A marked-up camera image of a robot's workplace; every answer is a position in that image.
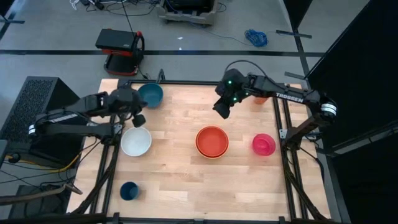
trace wire bundle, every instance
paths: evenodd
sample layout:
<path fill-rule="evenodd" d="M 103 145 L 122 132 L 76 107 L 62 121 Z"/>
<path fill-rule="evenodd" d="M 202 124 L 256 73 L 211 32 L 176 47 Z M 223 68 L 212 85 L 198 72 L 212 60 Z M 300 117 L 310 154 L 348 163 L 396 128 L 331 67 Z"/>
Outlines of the wire bundle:
<path fill-rule="evenodd" d="M 246 36 L 247 40 L 250 40 L 255 47 L 263 47 L 268 44 L 267 35 L 263 32 L 249 29 L 244 33 L 244 35 Z"/>

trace orange bowl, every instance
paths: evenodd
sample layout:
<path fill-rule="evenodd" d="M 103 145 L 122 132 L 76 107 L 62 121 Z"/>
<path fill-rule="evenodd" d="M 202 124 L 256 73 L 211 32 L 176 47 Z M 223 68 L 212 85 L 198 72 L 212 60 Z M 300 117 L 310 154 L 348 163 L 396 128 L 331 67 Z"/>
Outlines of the orange bowl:
<path fill-rule="evenodd" d="M 221 128 L 205 127 L 197 134 L 196 146 L 201 155 L 215 159 L 226 152 L 228 137 Z"/>

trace white bowl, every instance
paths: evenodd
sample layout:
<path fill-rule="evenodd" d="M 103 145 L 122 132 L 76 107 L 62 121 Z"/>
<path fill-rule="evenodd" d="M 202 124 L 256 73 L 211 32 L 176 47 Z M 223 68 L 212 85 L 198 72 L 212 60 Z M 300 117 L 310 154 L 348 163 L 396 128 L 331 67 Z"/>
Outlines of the white bowl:
<path fill-rule="evenodd" d="M 129 156 L 141 156 L 148 151 L 152 137 L 145 128 L 130 128 L 122 136 L 121 146 Z"/>

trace bowl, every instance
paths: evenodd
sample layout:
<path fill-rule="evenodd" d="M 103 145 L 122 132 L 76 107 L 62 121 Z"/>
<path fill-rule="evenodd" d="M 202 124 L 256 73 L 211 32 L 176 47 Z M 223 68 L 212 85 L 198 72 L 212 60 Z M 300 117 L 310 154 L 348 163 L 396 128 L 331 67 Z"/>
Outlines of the bowl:
<path fill-rule="evenodd" d="M 196 138 L 196 147 L 199 153 L 206 158 L 221 157 L 228 148 L 228 137 L 218 127 L 208 126 L 199 131 Z"/>
<path fill-rule="evenodd" d="M 148 151 L 152 144 L 150 132 L 143 127 L 130 128 L 122 136 L 121 146 L 129 156 L 141 156 Z"/>

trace orange cup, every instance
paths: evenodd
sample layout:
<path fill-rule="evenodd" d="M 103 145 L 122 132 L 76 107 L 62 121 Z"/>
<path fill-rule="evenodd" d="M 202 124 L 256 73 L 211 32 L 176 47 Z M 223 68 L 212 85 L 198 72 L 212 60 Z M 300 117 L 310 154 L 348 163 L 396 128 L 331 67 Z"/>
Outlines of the orange cup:
<path fill-rule="evenodd" d="M 267 100 L 268 100 L 268 98 L 255 97 L 254 103 L 261 105 L 261 104 L 264 104 Z"/>

